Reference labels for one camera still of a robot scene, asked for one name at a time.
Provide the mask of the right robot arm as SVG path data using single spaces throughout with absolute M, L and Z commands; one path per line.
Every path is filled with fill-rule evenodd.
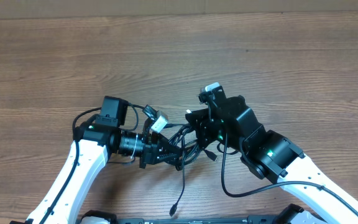
M 326 176 L 303 150 L 285 136 L 265 130 L 242 96 L 202 96 L 207 108 L 186 120 L 205 147 L 219 141 L 241 154 L 260 179 L 271 181 L 313 209 L 327 223 L 358 223 L 358 201 Z

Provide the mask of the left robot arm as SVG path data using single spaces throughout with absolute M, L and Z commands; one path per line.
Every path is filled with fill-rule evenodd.
M 144 108 L 152 124 L 150 129 L 136 133 L 123 128 L 128 108 L 137 107 L 105 96 L 102 106 L 89 111 L 90 118 L 72 126 L 73 143 L 67 160 L 26 223 L 76 223 L 90 187 L 112 154 L 138 158 L 141 168 L 181 158 L 184 151 L 160 133 L 167 120 L 158 111 Z

